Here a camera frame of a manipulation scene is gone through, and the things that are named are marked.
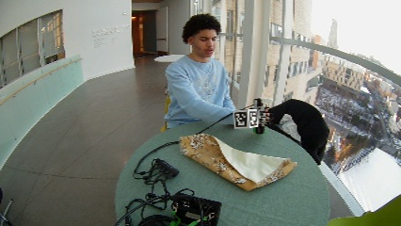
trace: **curly hair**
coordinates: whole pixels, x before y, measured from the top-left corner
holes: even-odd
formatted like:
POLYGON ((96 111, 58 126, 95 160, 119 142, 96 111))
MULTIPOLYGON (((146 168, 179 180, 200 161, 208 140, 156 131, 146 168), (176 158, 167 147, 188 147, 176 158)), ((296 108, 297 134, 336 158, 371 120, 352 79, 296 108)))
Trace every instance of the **curly hair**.
POLYGON ((204 29, 213 29, 216 33, 221 33, 221 23, 209 13, 199 14, 191 17, 183 28, 183 41, 188 44, 189 37, 199 34, 204 29))

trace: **yellow chair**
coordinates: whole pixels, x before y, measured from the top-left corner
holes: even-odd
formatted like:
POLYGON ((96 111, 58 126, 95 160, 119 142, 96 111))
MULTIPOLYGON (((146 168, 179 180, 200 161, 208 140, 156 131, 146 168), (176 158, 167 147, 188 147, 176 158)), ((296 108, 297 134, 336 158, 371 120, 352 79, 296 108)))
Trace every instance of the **yellow chair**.
POLYGON ((367 212, 361 217, 335 218, 328 226, 400 226, 401 225, 401 195, 393 198, 375 212, 367 212))
MULTIPOLYGON (((168 89, 165 90, 165 104, 164 104, 164 114, 167 114, 168 112, 168 106, 171 104, 171 96, 168 95, 168 89)), ((161 128, 160 128, 160 132, 164 132, 167 130, 167 121, 164 122, 161 128)))

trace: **man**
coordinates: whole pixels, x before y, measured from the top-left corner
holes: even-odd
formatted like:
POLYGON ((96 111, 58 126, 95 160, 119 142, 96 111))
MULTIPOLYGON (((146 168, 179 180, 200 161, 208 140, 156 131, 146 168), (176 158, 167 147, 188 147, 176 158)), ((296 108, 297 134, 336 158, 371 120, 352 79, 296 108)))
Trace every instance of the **man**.
MULTIPOLYGON (((212 57, 220 33, 221 24, 211 14, 195 15, 183 28, 183 41, 192 52, 165 70, 171 97, 167 128, 193 121, 219 121, 236 110, 227 69, 212 57)), ((221 123, 233 124, 233 118, 227 117, 221 123)))

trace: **sky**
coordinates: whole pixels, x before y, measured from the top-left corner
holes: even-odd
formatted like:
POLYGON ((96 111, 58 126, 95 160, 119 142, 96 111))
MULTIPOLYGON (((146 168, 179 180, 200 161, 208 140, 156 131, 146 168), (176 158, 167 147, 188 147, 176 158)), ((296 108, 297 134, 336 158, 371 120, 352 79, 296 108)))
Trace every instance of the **sky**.
POLYGON ((312 32, 328 41, 337 21, 339 49, 363 54, 401 74, 401 1, 312 0, 312 32))

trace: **doorway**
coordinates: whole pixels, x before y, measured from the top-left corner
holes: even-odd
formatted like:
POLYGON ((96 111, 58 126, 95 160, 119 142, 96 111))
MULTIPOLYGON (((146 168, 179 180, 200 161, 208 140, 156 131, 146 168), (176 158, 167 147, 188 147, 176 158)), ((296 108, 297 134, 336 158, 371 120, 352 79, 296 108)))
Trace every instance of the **doorway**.
POLYGON ((132 39, 135 58, 157 55, 157 19, 155 10, 132 12, 132 39))

